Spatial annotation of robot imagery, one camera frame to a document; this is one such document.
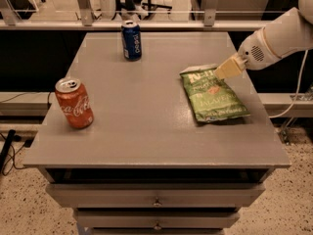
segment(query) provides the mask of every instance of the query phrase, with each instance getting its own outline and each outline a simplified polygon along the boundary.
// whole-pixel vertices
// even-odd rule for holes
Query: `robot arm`
[[[313,0],[299,0],[299,10],[290,9],[245,39],[238,53],[215,74],[223,79],[245,69],[262,70],[294,52],[309,49],[313,49]]]

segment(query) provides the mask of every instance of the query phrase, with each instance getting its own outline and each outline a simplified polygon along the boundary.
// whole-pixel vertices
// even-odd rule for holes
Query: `terrazzo floor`
[[[313,234],[313,121],[290,129],[290,146],[285,149],[292,166],[277,169],[266,180],[266,191],[248,208],[226,235],[309,235]],[[10,126],[0,132],[6,136]],[[22,129],[14,142],[18,150],[23,141],[36,133]],[[17,154],[22,166],[28,148]],[[62,209],[45,193],[46,179],[34,168],[12,169],[0,176],[0,235],[78,234],[71,209]]]

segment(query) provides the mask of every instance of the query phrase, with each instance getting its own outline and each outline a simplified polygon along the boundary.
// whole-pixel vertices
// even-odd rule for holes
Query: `snack bag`
[[[216,68],[217,65],[189,67],[180,73],[197,121],[248,116],[246,106],[235,92],[215,76]]]

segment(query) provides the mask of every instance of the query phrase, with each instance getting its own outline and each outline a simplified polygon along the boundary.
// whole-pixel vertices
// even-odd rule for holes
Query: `drawer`
[[[74,218],[82,227],[91,228],[229,228],[238,219],[237,212],[207,209],[125,209],[75,211]]]
[[[248,207],[263,184],[51,184],[46,191],[65,208]]]
[[[92,235],[224,235],[222,229],[92,229]]]

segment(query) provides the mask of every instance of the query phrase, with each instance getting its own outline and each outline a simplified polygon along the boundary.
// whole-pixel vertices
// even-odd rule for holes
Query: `blue soda can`
[[[136,61],[141,58],[141,37],[140,27],[137,23],[128,20],[121,26],[121,35],[124,48],[124,57],[129,61]]]

